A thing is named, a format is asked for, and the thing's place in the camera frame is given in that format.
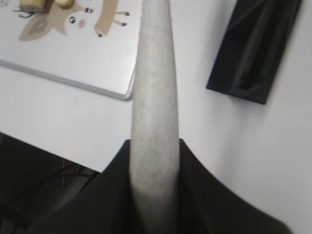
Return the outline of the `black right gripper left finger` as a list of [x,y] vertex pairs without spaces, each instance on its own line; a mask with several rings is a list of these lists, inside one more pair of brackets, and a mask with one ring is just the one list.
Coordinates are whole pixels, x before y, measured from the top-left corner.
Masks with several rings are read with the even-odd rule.
[[33,224],[28,234],[143,234],[130,188],[130,140],[71,201]]

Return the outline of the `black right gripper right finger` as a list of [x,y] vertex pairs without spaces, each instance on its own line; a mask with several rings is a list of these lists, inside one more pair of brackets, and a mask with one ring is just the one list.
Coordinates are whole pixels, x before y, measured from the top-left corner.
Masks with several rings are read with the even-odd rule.
[[290,234],[283,222],[249,204],[214,177],[179,141],[179,233]]

